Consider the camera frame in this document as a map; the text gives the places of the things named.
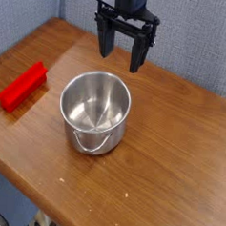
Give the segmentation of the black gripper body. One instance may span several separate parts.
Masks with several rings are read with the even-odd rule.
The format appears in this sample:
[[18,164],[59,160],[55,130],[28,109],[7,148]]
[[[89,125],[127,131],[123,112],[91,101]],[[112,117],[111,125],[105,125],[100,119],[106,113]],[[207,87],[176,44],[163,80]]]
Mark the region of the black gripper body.
[[97,0],[97,11],[110,9],[116,17],[124,20],[140,20],[145,25],[150,25],[150,41],[154,42],[155,33],[159,26],[159,18],[146,9],[147,0]]

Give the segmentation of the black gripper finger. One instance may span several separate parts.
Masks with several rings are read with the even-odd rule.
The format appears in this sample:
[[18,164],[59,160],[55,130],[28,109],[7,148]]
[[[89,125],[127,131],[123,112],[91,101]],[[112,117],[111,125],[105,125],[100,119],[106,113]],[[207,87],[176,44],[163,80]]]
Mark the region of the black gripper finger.
[[131,73],[137,72],[139,67],[144,64],[149,46],[150,40],[147,36],[141,33],[136,36],[132,46],[132,59],[130,63]]
[[97,26],[99,50],[102,57],[105,58],[113,51],[115,29],[110,21],[103,19],[97,22]]

